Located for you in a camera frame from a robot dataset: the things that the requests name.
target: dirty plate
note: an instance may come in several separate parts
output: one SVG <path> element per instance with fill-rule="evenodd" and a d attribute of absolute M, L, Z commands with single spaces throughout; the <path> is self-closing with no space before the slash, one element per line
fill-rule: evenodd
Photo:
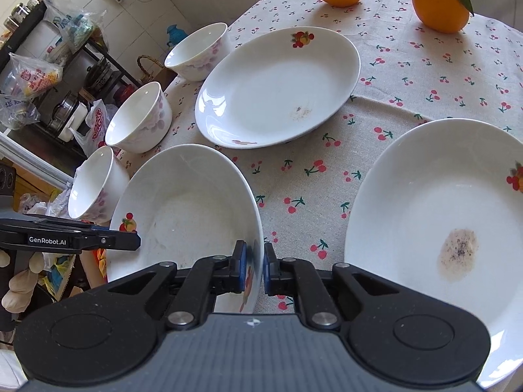
<path fill-rule="evenodd" d="M 354 44 L 337 32 L 294 27 L 237 48 L 207 77 L 195 106 L 200 132 L 228 148 L 299 137 L 332 116 L 358 81 Z"/>
<path fill-rule="evenodd" d="M 479 317 L 491 353 L 478 379 L 523 361 L 523 144 L 480 121 L 412 129 L 358 192 L 345 261 Z"/>
<path fill-rule="evenodd" d="M 171 147 L 138 170 L 114 210 L 111 230 L 136 230 L 142 246 L 107 250 L 107 279 L 161 261 L 190 268 L 205 256 L 232 255 L 236 241 L 245 240 L 245 292 L 218 296 L 214 310 L 251 313 L 262 280 L 261 227 L 252 191 L 226 156 L 197 144 Z"/>

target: oval plate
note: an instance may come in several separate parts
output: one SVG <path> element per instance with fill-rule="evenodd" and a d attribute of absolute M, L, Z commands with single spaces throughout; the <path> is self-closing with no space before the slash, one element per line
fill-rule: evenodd
<path fill-rule="evenodd" d="M 445 119 L 414 128 L 368 172 L 345 239 L 345 262 L 485 323 L 492 345 L 478 378 L 484 388 L 523 361 L 520 163 L 523 144 L 484 122 Z"/>
<path fill-rule="evenodd" d="M 263 231 L 252 191 L 226 156 L 207 146 L 171 147 L 133 176 L 114 211 L 111 230 L 136 230 L 135 252 L 107 250 L 107 280 L 161 261 L 190 268 L 205 256 L 231 255 L 247 243 L 245 292 L 216 298 L 214 310 L 251 313 L 260 291 Z"/>
<path fill-rule="evenodd" d="M 211 142 L 253 149 L 295 139 L 325 122 L 359 78 L 354 44 L 318 27 L 269 32 L 224 58 L 207 77 L 196 123 Z"/>

